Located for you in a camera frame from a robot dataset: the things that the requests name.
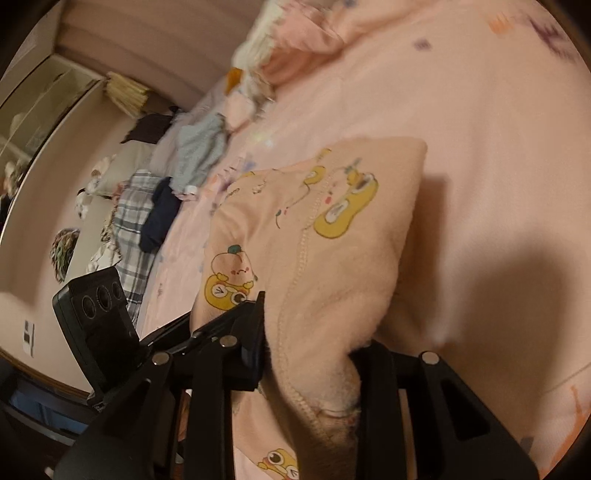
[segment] black metal bracket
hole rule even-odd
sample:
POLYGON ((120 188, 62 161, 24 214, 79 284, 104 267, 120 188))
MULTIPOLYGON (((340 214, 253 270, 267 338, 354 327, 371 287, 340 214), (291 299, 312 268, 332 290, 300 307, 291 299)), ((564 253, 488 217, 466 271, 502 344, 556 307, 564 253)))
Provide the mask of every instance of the black metal bracket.
POLYGON ((263 292, 241 303, 188 338, 179 333, 181 319, 155 332, 144 345, 148 359, 78 438, 54 478, 171 478, 181 394, 191 387, 184 476, 233 478, 230 392, 254 390, 262 377, 264 298, 263 292))
POLYGON ((436 353, 415 358, 373 342, 354 359, 362 377, 357 480, 407 478, 399 390, 407 393, 419 479, 539 479, 515 439, 436 353))

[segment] folded clothes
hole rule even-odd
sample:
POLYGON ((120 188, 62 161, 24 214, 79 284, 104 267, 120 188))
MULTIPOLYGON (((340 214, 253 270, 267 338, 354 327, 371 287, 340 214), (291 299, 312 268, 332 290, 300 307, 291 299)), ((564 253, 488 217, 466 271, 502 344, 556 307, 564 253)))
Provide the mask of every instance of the folded clothes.
POLYGON ((121 143, 128 142, 129 140, 137 140, 156 144, 164 136, 168 127, 170 127, 173 118, 171 115, 163 115, 161 113, 145 115, 137 121, 135 127, 129 131, 121 143))
POLYGON ((175 193, 196 193, 207 180, 209 170, 226 151, 225 119, 216 111, 178 133, 178 164, 170 187, 175 193))
POLYGON ((135 172, 121 193, 113 217, 113 239, 121 253, 121 261, 116 268, 134 326, 155 258, 154 254, 147 254, 139 248, 141 228, 152 211, 152 196, 161 180, 147 170, 135 172))
POLYGON ((170 177, 158 183, 152 195, 152 202, 154 202, 154 208, 142 226, 139 238, 139 247, 146 253, 154 252, 162 246, 181 208, 182 201, 170 188, 170 177))

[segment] pink bedsheet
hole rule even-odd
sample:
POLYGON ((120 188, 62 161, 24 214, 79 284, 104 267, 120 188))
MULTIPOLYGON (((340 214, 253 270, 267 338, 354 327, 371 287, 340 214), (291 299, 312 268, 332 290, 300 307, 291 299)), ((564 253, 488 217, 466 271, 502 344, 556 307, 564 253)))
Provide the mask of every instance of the pink bedsheet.
POLYGON ((545 474, 591 411, 591 74, 534 0, 433 3, 280 89, 233 137, 168 234, 144 334, 191 309, 229 180, 342 139, 422 138, 398 327, 381 339, 440 352, 545 474))

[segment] camera lens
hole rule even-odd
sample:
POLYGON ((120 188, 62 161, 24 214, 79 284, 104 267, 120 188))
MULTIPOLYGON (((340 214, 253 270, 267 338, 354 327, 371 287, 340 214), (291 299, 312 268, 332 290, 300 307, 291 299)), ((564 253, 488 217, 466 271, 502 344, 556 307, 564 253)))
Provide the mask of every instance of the camera lens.
POLYGON ((82 311, 90 319, 93 319, 96 315, 95 302, 88 295, 82 299, 82 311))
POLYGON ((104 285, 96 289, 96 299, 99 301, 100 308, 108 312, 111 308, 111 295, 104 285))
POLYGON ((123 292, 121 291, 121 287, 119 286, 119 284, 117 282, 113 282, 113 296, 117 300, 120 300, 121 295, 123 295, 123 292))

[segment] metal screw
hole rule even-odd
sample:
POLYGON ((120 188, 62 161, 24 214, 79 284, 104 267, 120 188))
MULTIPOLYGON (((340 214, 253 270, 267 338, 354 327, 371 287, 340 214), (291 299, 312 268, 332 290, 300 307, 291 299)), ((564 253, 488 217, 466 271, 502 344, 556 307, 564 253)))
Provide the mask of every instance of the metal screw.
POLYGON ((233 335, 224 335, 220 338, 220 345, 224 348, 230 348, 238 343, 238 339, 233 335))
POLYGON ((165 365, 168 360, 170 360, 170 355, 167 352, 156 352, 152 356, 152 363, 158 367, 160 365, 165 365))
POLYGON ((439 355, 435 352, 424 352, 421 358, 427 365, 437 365, 439 363, 439 355))

